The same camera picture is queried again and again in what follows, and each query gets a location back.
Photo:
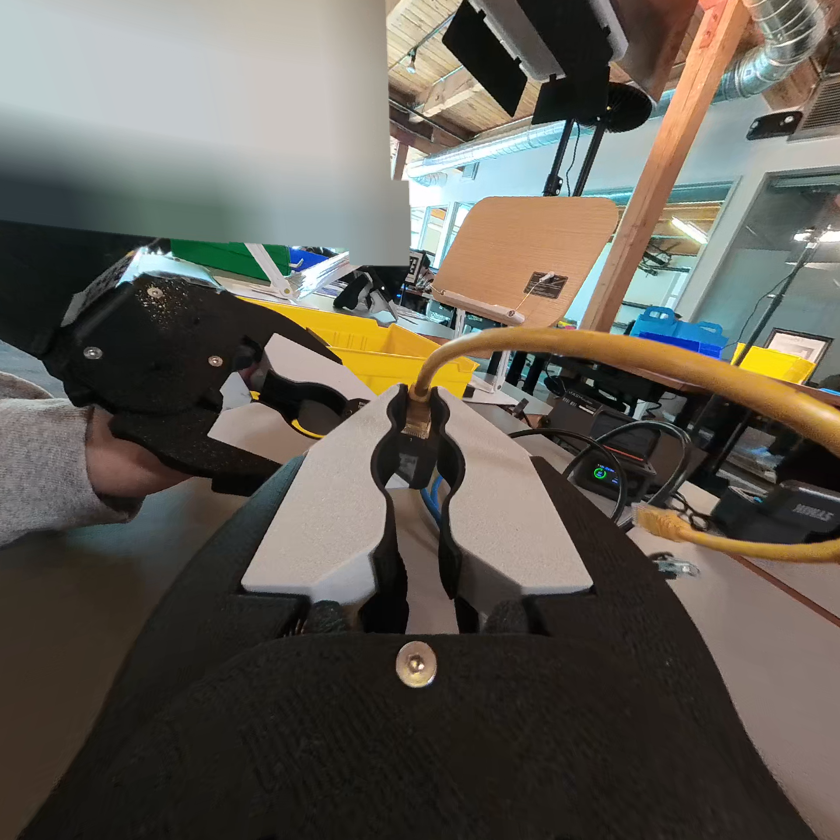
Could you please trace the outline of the small yellow plastic bin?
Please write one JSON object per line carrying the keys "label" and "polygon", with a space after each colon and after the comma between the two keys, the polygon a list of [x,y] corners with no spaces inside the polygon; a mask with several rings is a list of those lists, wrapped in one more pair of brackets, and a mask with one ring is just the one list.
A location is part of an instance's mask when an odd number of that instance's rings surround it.
{"label": "small yellow plastic bin", "polygon": [[732,365],[737,365],[745,371],[764,375],[780,382],[803,385],[809,381],[816,369],[815,363],[802,358],[800,355],[783,353],[754,345],[748,352],[744,353],[743,348],[743,343],[737,344],[736,352],[731,360]]}

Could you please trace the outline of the wall air vent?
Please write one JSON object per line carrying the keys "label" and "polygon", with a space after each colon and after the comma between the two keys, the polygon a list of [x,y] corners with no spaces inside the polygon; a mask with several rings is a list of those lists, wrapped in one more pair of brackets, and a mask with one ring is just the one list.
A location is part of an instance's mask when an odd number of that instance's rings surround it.
{"label": "wall air vent", "polygon": [[797,128],[799,140],[839,136],[839,72],[824,73],[816,84]]}

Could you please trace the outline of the person's left forearm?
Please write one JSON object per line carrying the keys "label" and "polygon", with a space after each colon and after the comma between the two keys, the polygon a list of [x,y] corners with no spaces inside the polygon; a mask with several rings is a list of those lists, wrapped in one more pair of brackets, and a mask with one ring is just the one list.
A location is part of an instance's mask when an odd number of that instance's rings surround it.
{"label": "person's left forearm", "polygon": [[1,545],[36,532],[125,523],[143,498],[104,497],[88,475],[87,408],[1,373]]}

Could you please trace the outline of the stack of blue bins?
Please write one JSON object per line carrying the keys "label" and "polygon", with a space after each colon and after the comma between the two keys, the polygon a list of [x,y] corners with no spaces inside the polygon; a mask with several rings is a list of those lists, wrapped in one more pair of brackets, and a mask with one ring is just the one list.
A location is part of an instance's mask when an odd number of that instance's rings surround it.
{"label": "stack of blue bins", "polygon": [[714,322],[689,322],[677,317],[674,310],[651,306],[633,322],[629,335],[655,341],[720,360],[728,346],[722,326]]}

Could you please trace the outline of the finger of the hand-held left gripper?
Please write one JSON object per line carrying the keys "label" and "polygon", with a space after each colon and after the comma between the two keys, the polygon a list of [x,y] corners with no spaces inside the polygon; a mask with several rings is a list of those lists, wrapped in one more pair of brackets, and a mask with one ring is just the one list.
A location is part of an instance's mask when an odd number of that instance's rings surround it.
{"label": "finger of the hand-held left gripper", "polygon": [[333,391],[263,392],[255,402],[222,411],[207,437],[285,463],[340,425],[348,407],[347,399]]}
{"label": "finger of the hand-held left gripper", "polygon": [[264,348],[259,402],[284,417],[349,417],[375,393],[332,354],[273,334]]}

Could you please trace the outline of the black ethernet adapter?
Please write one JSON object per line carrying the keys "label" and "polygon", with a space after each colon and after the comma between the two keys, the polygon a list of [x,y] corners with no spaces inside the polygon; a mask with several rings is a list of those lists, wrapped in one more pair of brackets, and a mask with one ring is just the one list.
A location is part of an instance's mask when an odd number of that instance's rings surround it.
{"label": "black ethernet adapter", "polygon": [[397,437],[398,463],[395,473],[410,489],[430,487],[437,468],[439,436],[417,437],[405,432]]}

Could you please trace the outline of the wooden book stand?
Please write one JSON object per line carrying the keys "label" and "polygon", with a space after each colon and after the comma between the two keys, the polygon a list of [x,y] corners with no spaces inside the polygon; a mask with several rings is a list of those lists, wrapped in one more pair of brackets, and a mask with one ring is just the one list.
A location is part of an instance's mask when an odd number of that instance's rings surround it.
{"label": "wooden book stand", "polygon": [[453,339],[423,364],[414,401],[429,402],[436,373],[475,353],[594,350],[615,361],[626,341],[557,330],[617,224],[617,207],[597,197],[488,197],[468,212],[438,271],[432,295],[503,324]]}

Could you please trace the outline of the black framed picture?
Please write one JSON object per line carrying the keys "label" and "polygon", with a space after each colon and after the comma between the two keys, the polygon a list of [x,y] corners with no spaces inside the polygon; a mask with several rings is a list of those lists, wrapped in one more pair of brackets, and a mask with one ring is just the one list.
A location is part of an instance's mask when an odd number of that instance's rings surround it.
{"label": "black framed picture", "polygon": [[818,367],[832,348],[834,338],[790,329],[772,328],[763,347],[803,359]]}

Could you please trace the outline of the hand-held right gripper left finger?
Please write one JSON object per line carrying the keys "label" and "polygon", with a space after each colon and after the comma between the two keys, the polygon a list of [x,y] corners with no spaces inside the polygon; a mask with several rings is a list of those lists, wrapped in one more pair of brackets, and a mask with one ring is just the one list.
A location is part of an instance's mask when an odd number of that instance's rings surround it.
{"label": "hand-held right gripper left finger", "polygon": [[394,385],[302,460],[241,585],[336,602],[365,631],[406,630],[407,574],[386,484],[400,464],[407,387]]}

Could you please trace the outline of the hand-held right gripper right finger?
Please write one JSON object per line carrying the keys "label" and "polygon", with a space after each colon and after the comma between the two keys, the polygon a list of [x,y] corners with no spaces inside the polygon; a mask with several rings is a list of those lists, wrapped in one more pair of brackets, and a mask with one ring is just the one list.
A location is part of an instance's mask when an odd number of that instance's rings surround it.
{"label": "hand-held right gripper right finger", "polygon": [[447,595],[472,607],[588,592],[593,579],[532,457],[441,388],[429,398],[438,435],[438,568]]}

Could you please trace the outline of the black light stand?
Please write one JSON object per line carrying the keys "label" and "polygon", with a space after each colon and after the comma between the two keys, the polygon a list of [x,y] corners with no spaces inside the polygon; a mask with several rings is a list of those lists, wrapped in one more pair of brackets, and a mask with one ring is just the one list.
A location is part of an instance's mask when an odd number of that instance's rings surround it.
{"label": "black light stand", "polygon": [[576,137],[579,138],[581,136],[581,129],[582,128],[592,128],[592,138],[587,147],[587,151],[583,158],[583,162],[581,165],[581,170],[578,174],[577,181],[574,184],[573,191],[568,191],[568,196],[572,197],[579,197],[583,196],[584,189],[586,183],[589,180],[590,174],[592,172],[592,167],[595,162],[595,157],[600,150],[604,135],[606,133],[606,120],[604,117],[600,117],[596,119],[591,124],[584,123],[580,124],[576,121],[569,120],[563,124],[563,129],[560,135],[560,141],[558,147],[554,153],[553,162],[549,169],[549,174],[547,176],[544,188],[542,190],[543,196],[560,196],[562,192],[563,184],[565,183],[564,176],[561,174],[560,170],[562,168],[562,162],[565,156],[565,153],[568,149],[569,143],[571,141],[571,136],[574,130],[577,130]]}

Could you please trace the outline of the large yellow plastic bin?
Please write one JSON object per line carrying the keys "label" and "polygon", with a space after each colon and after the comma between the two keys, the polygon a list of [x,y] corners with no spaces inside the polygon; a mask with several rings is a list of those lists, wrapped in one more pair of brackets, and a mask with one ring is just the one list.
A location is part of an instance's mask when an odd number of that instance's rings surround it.
{"label": "large yellow plastic bin", "polygon": [[440,348],[428,337],[394,323],[383,327],[372,318],[239,298],[314,332],[376,395],[395,384],[414,383],[427,358]]}

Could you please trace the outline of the black tool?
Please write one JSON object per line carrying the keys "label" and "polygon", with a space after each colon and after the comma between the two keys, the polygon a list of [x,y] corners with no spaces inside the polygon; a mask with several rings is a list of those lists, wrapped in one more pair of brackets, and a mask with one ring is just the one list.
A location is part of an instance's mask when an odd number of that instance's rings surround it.
{"label": "black tool", "polygon": [[360,266],[341,278],[346,284],[334,299],[333,309],[357,312],[364,305],[368,317],[380,324],[396,323],[394,303],[406,272],[406,267],[399,266]]}

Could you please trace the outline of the person's left hand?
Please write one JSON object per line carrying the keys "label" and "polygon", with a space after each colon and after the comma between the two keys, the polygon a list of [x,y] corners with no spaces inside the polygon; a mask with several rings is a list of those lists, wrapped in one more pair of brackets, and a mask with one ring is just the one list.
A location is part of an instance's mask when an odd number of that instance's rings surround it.
{"label": "person's left hand", "polygon": [[86,432],[86,463],[91,488],[103,500],[137,500],[176,487],[191,477],[164,465],[147,449],[115,437],[112,415],[91,409]]}

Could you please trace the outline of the black box red stripe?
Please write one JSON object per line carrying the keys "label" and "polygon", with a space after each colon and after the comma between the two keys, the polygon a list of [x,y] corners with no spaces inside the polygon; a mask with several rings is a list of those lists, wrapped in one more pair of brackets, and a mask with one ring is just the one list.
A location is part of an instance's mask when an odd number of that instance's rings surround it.
{"label": "black box red stripe", "polygon": [[690,442],[684,444],[681,431],[672,423],[657,418],[640,422],[604,410],[595,415],[588,435],[598,439],[616,429],[602,445],[628,461],[651,467],[659,484],[679,466],[692,464],[694,448]]}

